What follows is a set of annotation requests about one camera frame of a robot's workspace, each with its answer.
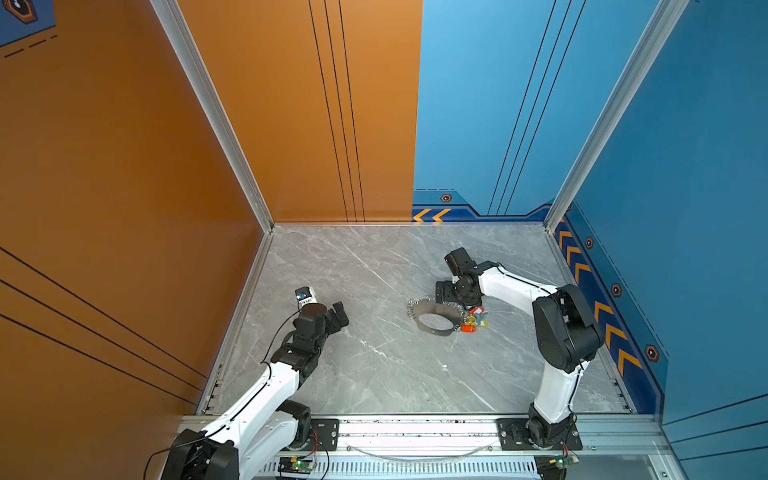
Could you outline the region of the bunch of coloured keys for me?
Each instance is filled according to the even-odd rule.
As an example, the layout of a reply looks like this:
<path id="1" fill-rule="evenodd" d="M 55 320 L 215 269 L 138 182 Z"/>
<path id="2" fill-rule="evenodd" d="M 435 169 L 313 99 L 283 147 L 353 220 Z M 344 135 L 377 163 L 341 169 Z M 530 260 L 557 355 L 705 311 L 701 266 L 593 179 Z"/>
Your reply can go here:
<path id="1" fill-rule="evenodd" d="M 482 306 L 470 309 L 463 317 L 460 331 L 462 333 L 475 333 L 478 329 L 487 328 L 487 311 Z"/>

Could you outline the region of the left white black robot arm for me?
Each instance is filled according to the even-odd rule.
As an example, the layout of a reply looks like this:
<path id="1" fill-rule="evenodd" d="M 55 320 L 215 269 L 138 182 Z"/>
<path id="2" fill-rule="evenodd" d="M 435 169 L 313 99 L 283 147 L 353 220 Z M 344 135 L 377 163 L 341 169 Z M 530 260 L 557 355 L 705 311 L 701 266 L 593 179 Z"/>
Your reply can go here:
<path id="1" fill-rule="evenodd" d="M 228 410 L 199 431 L 185 429 L 163 452 L 162 479 L 252 479 L 284 449 L 319 445 L 311 409 L 292 399 L 319 364 L 327 338 L 349 325 L 341 302 L 305 302 L 294 330 L 265 372 Z"/>

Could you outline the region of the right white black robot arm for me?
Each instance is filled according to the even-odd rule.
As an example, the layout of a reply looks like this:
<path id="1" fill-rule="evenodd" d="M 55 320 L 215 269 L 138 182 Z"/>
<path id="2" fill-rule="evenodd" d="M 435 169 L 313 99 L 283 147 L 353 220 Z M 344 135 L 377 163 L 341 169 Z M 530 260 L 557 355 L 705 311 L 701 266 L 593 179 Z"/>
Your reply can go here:
<path id="1" fill-rule="evenodd" d="M 604 335 L 581 289 L 527 279 L 497 262 L 476 263 L 462 248 L 446 255 L 445 262 L 452 278 L 436 283 L 438 302 L 472 310 L 482 306 L 483 297 L 492 297 L 532 316 L 545 366 L 529 407 L 526 442 L 541 450 L 569 449 L 577 433 L 575 395 L 604 345 Z"/>

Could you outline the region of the left green circuit board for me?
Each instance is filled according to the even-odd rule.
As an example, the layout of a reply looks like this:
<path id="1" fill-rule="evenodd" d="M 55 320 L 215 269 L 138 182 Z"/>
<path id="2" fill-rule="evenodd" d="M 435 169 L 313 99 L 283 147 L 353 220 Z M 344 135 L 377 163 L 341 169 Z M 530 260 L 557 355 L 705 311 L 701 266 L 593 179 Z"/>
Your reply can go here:
<path id="1" fill-rule="evenodd" d="M 312 457 L 280 457 L 277 464 L 279 479 L 308 479 L 317 462 Z"/>

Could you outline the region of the green circuit board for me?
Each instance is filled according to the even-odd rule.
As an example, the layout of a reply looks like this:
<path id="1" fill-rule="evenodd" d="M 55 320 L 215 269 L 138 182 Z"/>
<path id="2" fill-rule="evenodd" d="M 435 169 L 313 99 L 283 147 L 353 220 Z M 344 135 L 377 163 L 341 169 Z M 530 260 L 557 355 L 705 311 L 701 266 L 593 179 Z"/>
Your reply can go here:
<path id="1" fill-rule="evenodd" d="M 277 464 L 279 479 L 308 479 L 317 462 L 312 457 L 280 457 Z"/>
<path id="2" fill-rule="evenodd" d="M 580 458 L 570 453 L 567 455 L 535 456 L 536 471 L 541 480 L 566 480 L 568 470 L 580 463 Z"/>

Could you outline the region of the right green circuit board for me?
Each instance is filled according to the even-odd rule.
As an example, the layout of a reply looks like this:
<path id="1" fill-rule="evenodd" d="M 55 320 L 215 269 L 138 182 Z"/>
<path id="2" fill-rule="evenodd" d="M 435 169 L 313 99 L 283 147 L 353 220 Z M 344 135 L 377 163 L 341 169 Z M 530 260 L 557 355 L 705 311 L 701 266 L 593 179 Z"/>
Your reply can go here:
<path id="1" fill-rule="evenodd" d="M 541 480 L 566 480 L 568 470 L 580 463 L 580 458 L 570 453 L 567 455 L 535 456 L 536 471 Z"/>

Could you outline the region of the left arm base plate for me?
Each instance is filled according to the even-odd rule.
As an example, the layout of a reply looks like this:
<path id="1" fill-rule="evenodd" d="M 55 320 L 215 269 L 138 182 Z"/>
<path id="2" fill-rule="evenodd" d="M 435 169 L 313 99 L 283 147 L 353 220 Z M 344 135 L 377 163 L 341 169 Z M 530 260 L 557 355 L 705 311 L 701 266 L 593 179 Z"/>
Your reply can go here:
<path id="1" fill-rule="evenodd" d="M 297 432 L 288 450 L 312 450 L 334 452 L 338 447 L 340 420 L 338 418 L 317 418 L 299 420 Z"/>

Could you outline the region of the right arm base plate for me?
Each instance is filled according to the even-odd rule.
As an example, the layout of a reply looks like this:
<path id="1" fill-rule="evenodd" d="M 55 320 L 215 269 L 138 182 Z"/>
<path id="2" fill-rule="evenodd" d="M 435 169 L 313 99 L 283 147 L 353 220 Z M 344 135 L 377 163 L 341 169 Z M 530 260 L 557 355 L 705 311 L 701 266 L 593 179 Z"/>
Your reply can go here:
<path id="1" fill-rule="evenodd" d="M 583 444 L 576 415 L 557 424 L 536 418 L 499 418 L 497 436 L 503 451 L 580 451 Z"/>

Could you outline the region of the aluminium front rail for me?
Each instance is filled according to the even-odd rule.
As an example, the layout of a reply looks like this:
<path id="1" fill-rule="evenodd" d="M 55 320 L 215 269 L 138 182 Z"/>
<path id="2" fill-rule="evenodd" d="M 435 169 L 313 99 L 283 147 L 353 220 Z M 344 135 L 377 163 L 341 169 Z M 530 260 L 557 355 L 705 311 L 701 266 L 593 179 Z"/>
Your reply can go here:
<path id="1" fill-rule="evenodd" d="M 448 457 L 480 454 L 556 455 L 527 442 L 522 414 L 314 415 L 312 422 L 338 454 Z M 663 455 L 672 448 L 649 415 L 579 414 L 567 449 L 577 455 Z"/>

